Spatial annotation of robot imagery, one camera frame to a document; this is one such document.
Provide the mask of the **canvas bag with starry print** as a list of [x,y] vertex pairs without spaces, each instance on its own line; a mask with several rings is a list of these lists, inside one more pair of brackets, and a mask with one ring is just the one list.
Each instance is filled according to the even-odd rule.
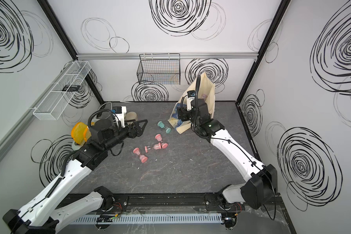
[[215,113],[216,85],[203,72],[184,91],[168,119],[179,134],[211,120]]

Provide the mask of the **teal hourglass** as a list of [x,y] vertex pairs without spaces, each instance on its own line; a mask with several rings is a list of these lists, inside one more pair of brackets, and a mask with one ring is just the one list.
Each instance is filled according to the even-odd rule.
[[167,134],[171,132],[171,128],[167,127],[162,121],[159,121],[157,123],[157,126],[160,127],[161,129],[164,129]]

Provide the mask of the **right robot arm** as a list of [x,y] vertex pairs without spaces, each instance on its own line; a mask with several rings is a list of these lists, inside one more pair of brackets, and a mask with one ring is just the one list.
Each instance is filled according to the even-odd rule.
[[230,135],[226,127],[211,118],[208,106],[203,99],[182,97],[176,106],[178,119],[190,121],[191,129],[202,139],[219,149],[237,168],[245,183],[228,185],[222,190],[224,201],[229,204],[244,202],[253,209],[258,209],[276,196],[278,173],[276,168],[265,165]]

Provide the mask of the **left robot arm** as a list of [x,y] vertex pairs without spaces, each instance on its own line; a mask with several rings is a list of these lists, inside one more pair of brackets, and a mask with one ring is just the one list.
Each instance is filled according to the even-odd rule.
[[110,120],[89,123],[91,136],[80,149],[66,156],[60,174],[30,202],[18,210],[9,210],[3,216],[11,233],[56,234],[89,212],[111,210],[116,202],[113,193],[103,186],[64,207],[58,206],[74,187],[108,157],[112,148],[123,145],[127,138],[141,136],[147,123],[147,120],[132,121],[123,127],[115,126]]

